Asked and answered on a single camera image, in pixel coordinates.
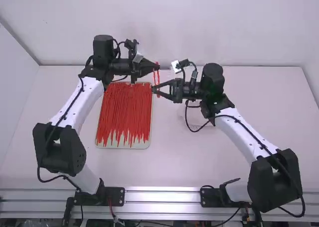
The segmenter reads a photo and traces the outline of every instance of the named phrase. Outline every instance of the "red straw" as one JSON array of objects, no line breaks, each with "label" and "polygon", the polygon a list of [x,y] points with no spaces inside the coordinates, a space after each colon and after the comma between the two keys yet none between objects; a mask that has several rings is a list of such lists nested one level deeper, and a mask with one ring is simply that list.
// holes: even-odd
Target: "red straw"
[{"label": "red straw", "polygon": [[117,147],[127,143],[130,147],[135,143],[146,143],[150,139],[151,116],[150,83],[111,83],[104,92],[97,143],[106,146],[109,138],[111,145],[115,142]]}]

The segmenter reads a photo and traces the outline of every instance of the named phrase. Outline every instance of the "white wall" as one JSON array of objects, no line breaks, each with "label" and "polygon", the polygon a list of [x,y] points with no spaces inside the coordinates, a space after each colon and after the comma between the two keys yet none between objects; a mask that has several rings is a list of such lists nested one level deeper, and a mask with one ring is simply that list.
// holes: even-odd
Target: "white wall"
[{"label": "white wall", "polygon": [[147,57],[300,65],[319,101],[318,0],[0,0],[42,64],[83,64],[96,34],[136,38]]},{"label": "white wall", "polygon": [[0,166],[39,66],[0,23]]}]

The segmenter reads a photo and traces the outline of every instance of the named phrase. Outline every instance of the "black bracket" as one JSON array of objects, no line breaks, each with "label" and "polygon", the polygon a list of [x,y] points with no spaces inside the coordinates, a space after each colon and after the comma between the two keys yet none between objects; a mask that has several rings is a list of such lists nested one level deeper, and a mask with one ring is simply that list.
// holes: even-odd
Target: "black bracket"
[{"label": "black bracket", "polygon": [[211,188],[200,189],[200,204],[203,208],[238,208],[242,206],[242,202],[223,202],[220,189]]},{"label": "black bracket", "polygon": [[230,200],[227,191],[226,185],[240,180],[236,178],[230,181],[227,181],[219,186],[219,188],[214,188],[212,186],[203,186],[200,188],[200,204],[203,208],[222,208],[222,207],[233,207],[239,208],[242,206],[249,207],[251,206],[247,202],[233,202]]},{"label": "black bracket", "polygon": [[74,195],[75,206],[123,206],[125,201],[125,188],[123,187],[102,187],[105,193],[102,197],[90,195],[84,192],[76,192]]}]

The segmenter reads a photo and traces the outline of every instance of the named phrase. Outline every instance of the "white table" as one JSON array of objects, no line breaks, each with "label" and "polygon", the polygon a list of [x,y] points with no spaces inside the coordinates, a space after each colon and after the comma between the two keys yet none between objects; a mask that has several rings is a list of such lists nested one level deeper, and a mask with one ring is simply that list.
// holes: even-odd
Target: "white table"
[{"label": "white table", "polygon": [[[0,196],[8,201],[0,205],[0,218],[62,217],[65,200],[72,196],[73,187],[63,180],[38,182],[32,129],[37,122],[48,122],[62,107],[73,92],[82,68],[52,66],[39,70],[1,166]],[[297,154],[305,200],[311,204],[307,205],[306,217],[299,220],[318,221],[319,111],[301,68],[224,67],[224,76],[225,93],[242,116],[269,141],[281,149],[291,148]],[[172,72],[160,72],[161,82],[172,78]],[[153,82],[153,76],[141,80]],[[230,179],[248,178],[248,163],[225,134],[212,126],[191,133],[180,116],[182,106],[154,96],[149,148],[96,148],[101,103],[102,97],[83,124],[80,138],[87,150],[86,163],[103,178],[105,185],[124,186],[129,190],[127,203],[116,208],[122,218],[222,220],[234,212],[223,208],[203,209],[199,204],[200,186],[218,187]],[[47,179],[53,174],[41,170],[41,176]],[[301,211],[299,201],[287,208],[296,213]],[[84,211],[85,218],[110,218],[105,207],[85,207]],[[79,216],[76,207],[72,217]],[[263,216],[265,220],[296,221],[280,210]]]}]

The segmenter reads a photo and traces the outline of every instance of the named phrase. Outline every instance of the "wire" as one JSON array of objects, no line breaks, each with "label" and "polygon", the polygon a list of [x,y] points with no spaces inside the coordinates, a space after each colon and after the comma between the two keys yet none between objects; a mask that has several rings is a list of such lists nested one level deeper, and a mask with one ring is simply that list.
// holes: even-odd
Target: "wire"
[{"label": "wire", "polygon": [[142,223],[142,220],[140,220],[140,222],[138,222],[136,225],[134,225],[132,227],[138,227],[140,223]]},{"label": "wire", "polygon": [[119,56],[118,56],[118,58],[117,59],[120,59],[121,58],[121,49],[120,49],[120,45],[121,44],[125,44],[125,41],[121,41],[120,43],[118,43],[115,39],[114,39],[114,41],[116,42],[116,44],[117,44],[117,47],[116,47],[116,50],[118,51],[118,53],[119,53]]},{"label": "wire", "polygon": [[229,217],[227,220],[225,220],[225,221],[223,221],[223,222],[221,222],[221,223],[219,223],[219,224],[216,224],[216,225],[214,225],[214,226],[211,226],[211,227],[222,226],[222,225],[224,225],[225,223],[229,222],[229,221],[230,221],[232,218],[234,218],[234,216],[238,213],[238,211],[240,210],[240,208],[241,208],[241,207],[239,207],[239,208],[235,211],[235,213],[233,213],[233,215],[232,215],[231,217]]},{"label": "wire", "polygon": [[199,131],[202,130],[210,121],[207,121],[206,123],[204,123],[204,124],[203,124],[199,129],[197,129],[197,130],[191,129],[191,128],[189,127],[189,124],[188,124],[188,121],[187,121],[187,108],[189,108],[188,102],[189,102],[189,100],[186,100],[186,102],[185,102],[185,105],[186,105],[186,107],[185,107],[185,123],[186,123],[186,126],[188,127],[188,129],[189,129],[191,132],[199,132]]},{"label": "wire", "polygon": [[83,216],[83,205],[81,205],[81,224],[80,224],[80,226],[82,225],[83,220],[84,220],[84,216]]},{"label": "wire", "polygon": [[183,84],[185,83],[185,79],[186,79],[186,74],[185,74],[185,70],[183,67],[180,67],[182,73],[183,73]]},{"label": "wire", "polygon": [[171,225],[157,223],[157,222],[153,222],[153,221],[140,221],[139,223],[146,223],[146,224],[153,224],[153,225],[159,225],[159,226],[173,227]]},{"label": "wire", "polygon": [[128,77],[128,75],[126,75],[124,78],[120,78],[120,79],[117,79],[117,80],[112,80],[111,83],[124,80],[124,79],[126,79],[127,77]]},{"label": "wire", "polygon": [[194,66],[194,69],[195,69],[195,71],[197,71],[197,66],[196,66],[196,64],[195,63],[193,63],[193,62],[189,62],[192,66]]},{"label": "wire", "polygon": [[235,120],[235,122],[239,123],[257,142],[259,145],[261,145],[261,147],[271,156],[271,158],[275,161],[275,163],[280,167],[280,170],[288,177],[288,179],[291,181],[291,183],[293,184],[293,186],[295,187],[296,191],[297,191],[297,195],[301,200],[302,203],[302,212],[298,215],[291,213],[290,211],[287,211],[286,209],[284,209],[283,207],[278,207],[280,210],[286,212],[287,214],[289,214],[292,217],[295,218],[301,218],[305,215],[306,212],[306,204],[305,204],[305,200],[304,197],[302,196],[302,194],[300,193],[297,184],[295,182],[295,180],[291,177],[291,175],[289,174],[289,172],[287,171],[287,169],[283,166],[283,164],[270,152],[270,150],[267,148],[267,146],[265,144],[263,144],[252,132],[251,130],[248,129],[248,127],[246,127],[239,119],[235,118],[234,116],[231,115],[225,115],[225,114],[221,114],[221,115],[217,115],[215,116],[215,118],[217,117],[229,117]]}]

